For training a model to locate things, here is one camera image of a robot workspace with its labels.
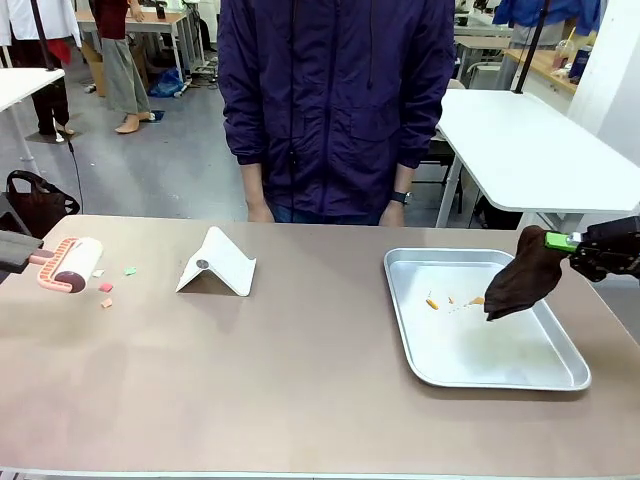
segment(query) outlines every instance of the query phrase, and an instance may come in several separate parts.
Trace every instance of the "blue cloth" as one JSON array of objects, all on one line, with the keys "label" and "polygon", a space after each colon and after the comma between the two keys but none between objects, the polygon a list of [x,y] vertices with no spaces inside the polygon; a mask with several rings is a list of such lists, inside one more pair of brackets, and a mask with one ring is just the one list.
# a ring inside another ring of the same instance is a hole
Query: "blue cloth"
[{"label": "blue cloth", "polygon": [[382,212],[369,213],[367,215],[339,215],[327,216],[316,213],[293,212],[293,222],[291,221],[291,208],[282,205],[269,204],[271,213],[276,223],[306,223],[310,225],[369,225],[377,226],[380,223]]},{"label": "blue cloth", "polygon": [[296,210],[382,211],[397,164],[427,155],[453,73],[453,17],[453,0],[222,0],[227,142],[241,165],[262,163],[267,199],[289,205],[293,185]]},{"label": "blue cloth", "polygon": [[[493,17],[493,23],[513,23],[535,27],[540,20],[544,0],[502,0]],[[576,33],[589,35],[600,28],[600,0],[552,0],[545,25],[577,18]]]}]

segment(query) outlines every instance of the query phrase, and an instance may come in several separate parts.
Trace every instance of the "person's hand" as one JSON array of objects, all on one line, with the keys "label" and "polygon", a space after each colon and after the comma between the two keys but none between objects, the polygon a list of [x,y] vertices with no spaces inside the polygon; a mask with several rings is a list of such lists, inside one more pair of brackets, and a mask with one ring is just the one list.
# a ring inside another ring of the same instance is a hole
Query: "person's hand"
[{"label": "person's hand", "polygon": [[404,227],[404,205],[390,201],[380,217],[381,227]]},{"label": "person's hand", "polygon": [[262,201],[257,204],[249,204],[249,218],[250,222],[258,223],[274,223],[273,213],[266,202]]},{"label": "person's hand", "polygon": [[140,8],[140,5],[131,5],[131,16],[136,22],[142,22],[144,20],[144,12]]}]

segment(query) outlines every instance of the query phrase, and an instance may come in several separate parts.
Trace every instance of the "wristwatch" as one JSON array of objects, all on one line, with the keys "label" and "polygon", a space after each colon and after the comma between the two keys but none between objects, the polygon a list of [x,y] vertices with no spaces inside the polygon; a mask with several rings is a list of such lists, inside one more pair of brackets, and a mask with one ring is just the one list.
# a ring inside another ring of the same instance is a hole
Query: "wristwatch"
[{"label": "wristwatch", "polygon": [[411,203],[411,192],[407,192],[407,193],[393,192],[391,194],[391,200],[393,200],[394,202],[401,203],[403,205],[409,205]]}]

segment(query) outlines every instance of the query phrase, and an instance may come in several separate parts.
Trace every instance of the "silver tray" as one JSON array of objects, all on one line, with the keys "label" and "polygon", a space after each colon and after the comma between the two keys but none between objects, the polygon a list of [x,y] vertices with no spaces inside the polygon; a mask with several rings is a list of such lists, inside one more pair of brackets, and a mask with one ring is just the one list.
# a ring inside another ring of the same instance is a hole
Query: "silver tray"
[{"label": "silver tray", "polygon": [[589,387],[589,367],[545,301],[494,322],[470,303],[512,259],[497,250],[434,248],[385,255],[407,361],[421,380],[442,387]]}]

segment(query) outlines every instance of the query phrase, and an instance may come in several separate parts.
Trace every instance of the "white adhesive roll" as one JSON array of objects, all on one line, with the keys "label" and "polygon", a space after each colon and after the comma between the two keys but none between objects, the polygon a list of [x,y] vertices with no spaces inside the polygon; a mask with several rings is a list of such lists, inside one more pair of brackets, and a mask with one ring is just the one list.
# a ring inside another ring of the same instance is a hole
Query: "white adhesive roll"
[{"label": "white adhesive roll", "polygon": [[102,243],[93,238],[79,238],[56,270],[54,280],[71,285],[71,293],[86,287],[102,256]]}]

